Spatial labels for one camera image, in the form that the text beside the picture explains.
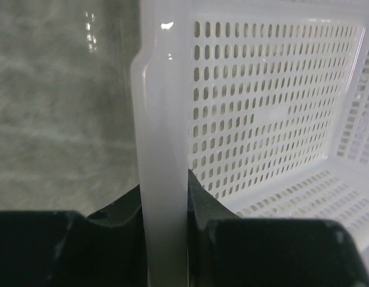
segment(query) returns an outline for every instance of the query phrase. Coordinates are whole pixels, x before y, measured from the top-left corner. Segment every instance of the laundry basket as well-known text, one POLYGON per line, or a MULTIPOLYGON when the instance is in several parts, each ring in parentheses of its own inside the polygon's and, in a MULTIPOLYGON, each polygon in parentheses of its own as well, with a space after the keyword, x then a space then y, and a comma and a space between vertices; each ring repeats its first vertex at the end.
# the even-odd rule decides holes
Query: laundry basket
POLYGON ((167 242, 185 257, 187 166, 241 217, 333 219, 366 250, 369 1, 155 0, 141 13, 149 262, 167 242))

